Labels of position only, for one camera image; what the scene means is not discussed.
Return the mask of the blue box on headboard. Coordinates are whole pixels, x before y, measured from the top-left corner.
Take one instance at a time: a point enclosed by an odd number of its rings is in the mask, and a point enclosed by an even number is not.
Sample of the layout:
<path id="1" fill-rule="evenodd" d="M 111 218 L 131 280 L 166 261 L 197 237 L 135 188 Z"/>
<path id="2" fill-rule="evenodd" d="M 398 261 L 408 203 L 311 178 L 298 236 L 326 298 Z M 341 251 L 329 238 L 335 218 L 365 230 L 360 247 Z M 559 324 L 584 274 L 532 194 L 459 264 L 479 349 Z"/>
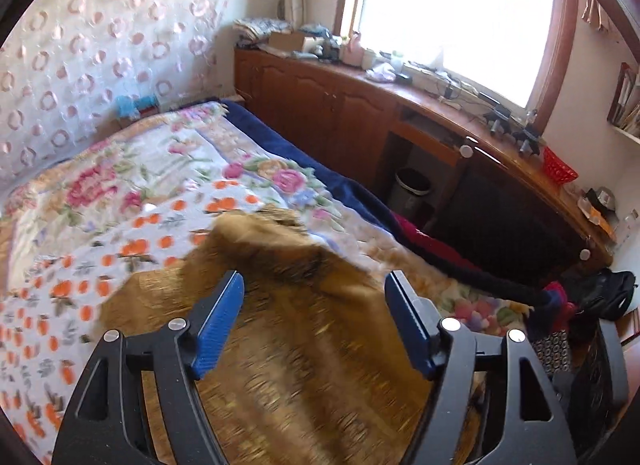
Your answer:
<path id="1" fill-rule="evenodd" d="M 117 117 L 121 120 L 137 120 L 153 115 L 160 110 L 160 103 L 155 96 L 134 98 L 118 96 L 116 98 Z"/>

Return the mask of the stack of folded cloths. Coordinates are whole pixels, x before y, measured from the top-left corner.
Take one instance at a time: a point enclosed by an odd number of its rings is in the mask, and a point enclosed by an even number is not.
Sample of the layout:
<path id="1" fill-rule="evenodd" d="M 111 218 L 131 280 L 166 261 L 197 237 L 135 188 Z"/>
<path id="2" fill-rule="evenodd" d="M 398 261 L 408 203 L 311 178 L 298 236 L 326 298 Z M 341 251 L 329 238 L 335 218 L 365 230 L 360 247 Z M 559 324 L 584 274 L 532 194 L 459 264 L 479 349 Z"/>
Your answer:
<path id="1" fill-rule="evenodd" d="M 241 40 L 249 43 L 264 42 L 273 33 L 291 33 L 294 30 L 290 22 L 271 18 L 236 19 L 232 29 L 239 33 Z"/>

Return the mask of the brown patterned garment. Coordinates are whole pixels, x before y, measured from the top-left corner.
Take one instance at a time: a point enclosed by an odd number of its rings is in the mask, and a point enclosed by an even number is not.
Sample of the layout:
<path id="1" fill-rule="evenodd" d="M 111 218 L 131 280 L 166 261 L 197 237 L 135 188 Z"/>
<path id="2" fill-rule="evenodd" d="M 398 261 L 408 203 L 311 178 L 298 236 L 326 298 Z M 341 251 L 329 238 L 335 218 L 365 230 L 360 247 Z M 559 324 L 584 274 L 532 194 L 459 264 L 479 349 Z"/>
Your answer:
<path id="1" fill-rule="evenodd" d="M 267 206 L 218 216 L 163 270 L 138 272 L 101 307 L 128 335 L 183 315 L 234 270 L 245 295 L 217 367 L 198 383 L 232 464 L 396 464 L 432 386 L 411 367 L 381 272 L 312 240 Z"/>

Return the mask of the pink bottle on cabinet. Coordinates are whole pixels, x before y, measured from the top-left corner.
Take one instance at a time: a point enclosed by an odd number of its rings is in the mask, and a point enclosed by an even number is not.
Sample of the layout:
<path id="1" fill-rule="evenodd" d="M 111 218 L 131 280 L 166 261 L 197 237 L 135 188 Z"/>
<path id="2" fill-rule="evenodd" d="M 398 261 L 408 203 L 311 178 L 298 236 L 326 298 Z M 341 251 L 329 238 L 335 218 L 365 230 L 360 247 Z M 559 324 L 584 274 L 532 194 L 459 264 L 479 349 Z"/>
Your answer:
<path id="1" fill-rule="evenodd" d="M 344 40 L 341 46 L 341 62 L 346 66 L 355 66 L 360 68 L 364 50 L 361 46 L 361 34 L 359 32 L 353 32 L 347 40 Z"/>

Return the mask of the grey trash bin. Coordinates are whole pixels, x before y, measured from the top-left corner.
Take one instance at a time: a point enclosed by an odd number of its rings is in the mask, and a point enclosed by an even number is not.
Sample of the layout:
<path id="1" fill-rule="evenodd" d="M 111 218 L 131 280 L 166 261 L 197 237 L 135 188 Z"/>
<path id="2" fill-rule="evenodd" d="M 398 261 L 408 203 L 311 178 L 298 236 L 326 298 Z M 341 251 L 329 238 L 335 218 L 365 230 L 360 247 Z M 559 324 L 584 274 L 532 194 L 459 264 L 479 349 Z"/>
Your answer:
<path id="1" fill-rule="evenodd" d="M 432 191 L 432 181 L 412 167 L 402 167 L 395 173 L 387 206 L 406 219 L 418 214 L 424 199 Z"/>

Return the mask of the white circle pattern curtain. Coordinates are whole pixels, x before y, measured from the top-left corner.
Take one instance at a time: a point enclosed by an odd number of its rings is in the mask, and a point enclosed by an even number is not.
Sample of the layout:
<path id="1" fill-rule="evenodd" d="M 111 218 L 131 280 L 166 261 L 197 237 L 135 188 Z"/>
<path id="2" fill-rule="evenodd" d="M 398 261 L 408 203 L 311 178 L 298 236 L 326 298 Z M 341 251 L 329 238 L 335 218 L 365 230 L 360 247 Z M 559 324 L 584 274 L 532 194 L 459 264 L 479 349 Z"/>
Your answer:
<path id="1" fill-rule="evenodd" d="M 1 48 L 1 187 L 114 125 L 122 97 L 162 104 L 219 88 L 228 0 L 34 0 Z"/>

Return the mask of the long wooden cabinet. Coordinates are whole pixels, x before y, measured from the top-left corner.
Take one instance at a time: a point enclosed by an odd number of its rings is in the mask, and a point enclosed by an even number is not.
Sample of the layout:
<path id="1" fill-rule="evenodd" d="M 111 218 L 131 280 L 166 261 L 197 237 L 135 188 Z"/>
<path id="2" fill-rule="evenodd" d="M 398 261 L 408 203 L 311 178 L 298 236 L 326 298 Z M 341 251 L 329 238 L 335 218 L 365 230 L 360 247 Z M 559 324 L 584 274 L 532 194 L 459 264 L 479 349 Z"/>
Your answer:
<path id="1" fill-rule="evenodd" d="M 348 66 L 234 53 L 248 110 L 315 160 L 380 198 L 413 150 L 439 193 L 426 232 L 493 274 L 542 279 L 610 266 L 605 236 L 542 170 L 478 118 L 419 90 L 378 85 Z"/>

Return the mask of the floral bed blanket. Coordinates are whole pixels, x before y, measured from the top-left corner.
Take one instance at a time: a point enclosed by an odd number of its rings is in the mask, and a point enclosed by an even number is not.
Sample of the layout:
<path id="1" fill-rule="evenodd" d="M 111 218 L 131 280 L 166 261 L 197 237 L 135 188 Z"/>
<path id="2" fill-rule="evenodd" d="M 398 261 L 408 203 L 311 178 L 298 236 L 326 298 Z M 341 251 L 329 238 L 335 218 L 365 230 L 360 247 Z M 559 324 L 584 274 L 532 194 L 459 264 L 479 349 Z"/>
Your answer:
<path id="1" fill-rule="evenodd" d="M 268 196 L 257 210 L 272 205 L 294 212 L 314 240 L 360 266 L 404 270 L 416 289 L 469 329 L 501 335 L 523 325 L 524 305 L 425 263 L 334 199 L 313 168 L 259 147 L 227 114 L 225 104 L 211 102 L 147 118 L 13 189 L 1 219 L 1 301 L 144 207 L 217 180 L 247 179 Z"/>

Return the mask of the cardboard box on cabinet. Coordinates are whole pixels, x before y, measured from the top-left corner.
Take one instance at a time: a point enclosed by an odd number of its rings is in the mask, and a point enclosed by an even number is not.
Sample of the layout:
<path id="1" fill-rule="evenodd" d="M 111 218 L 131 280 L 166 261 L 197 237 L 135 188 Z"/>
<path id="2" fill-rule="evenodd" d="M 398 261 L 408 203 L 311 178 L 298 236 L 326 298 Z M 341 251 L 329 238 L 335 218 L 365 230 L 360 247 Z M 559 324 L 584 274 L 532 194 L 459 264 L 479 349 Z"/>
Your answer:
<path id="1" fill-rule="evenodd" d="M 268 46 L 284 52 L 311 52 L 318 46 L 318 37 L 302 32 L 273 32 L 269 36 Z"/>

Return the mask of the window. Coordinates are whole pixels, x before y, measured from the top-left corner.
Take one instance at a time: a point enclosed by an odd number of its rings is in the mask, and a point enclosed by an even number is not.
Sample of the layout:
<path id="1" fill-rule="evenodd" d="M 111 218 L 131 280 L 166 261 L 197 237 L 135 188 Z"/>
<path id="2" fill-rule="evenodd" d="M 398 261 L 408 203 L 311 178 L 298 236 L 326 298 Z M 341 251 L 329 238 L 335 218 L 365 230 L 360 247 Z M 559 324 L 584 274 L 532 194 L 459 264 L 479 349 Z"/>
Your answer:
<path id="1" fill-rule="evenodd" d="M 338 0 L 337 31 L 465 82 L 549 124 L 573 49 L 578 0 Z"/>

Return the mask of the red plastic basket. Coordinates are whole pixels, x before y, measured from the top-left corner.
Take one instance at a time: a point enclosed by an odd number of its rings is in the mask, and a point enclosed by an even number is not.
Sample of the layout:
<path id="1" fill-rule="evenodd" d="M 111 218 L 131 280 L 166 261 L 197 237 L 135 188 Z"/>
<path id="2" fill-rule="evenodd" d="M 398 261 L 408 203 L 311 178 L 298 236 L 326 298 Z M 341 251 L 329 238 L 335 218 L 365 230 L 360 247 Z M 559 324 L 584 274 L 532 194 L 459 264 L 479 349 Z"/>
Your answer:
<path id="1" fill-rule="evenodd" d="M 542 171 L 555 185 L 564 186 L 578 178 L 578 173 L 549 147 L 542 152 Z"/>

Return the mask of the orange dotted white sheet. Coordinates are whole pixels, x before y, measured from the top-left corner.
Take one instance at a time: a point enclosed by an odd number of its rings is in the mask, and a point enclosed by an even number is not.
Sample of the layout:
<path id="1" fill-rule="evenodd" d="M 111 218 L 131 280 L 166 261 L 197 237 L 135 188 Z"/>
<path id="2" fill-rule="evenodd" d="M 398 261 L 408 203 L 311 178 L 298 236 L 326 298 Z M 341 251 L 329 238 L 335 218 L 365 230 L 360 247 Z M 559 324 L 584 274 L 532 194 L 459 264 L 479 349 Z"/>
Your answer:
<path id="1" fill-rule="evenodd" d="M 38 463 L 54 441 L 94 345 L 100 307 L 143 270 L 164 269 L 200 244 L 223 212 L 252 212 L 267 193 L 217 180 L 108 230 L 55 260 L 1 302 L 1 411 Z"/>

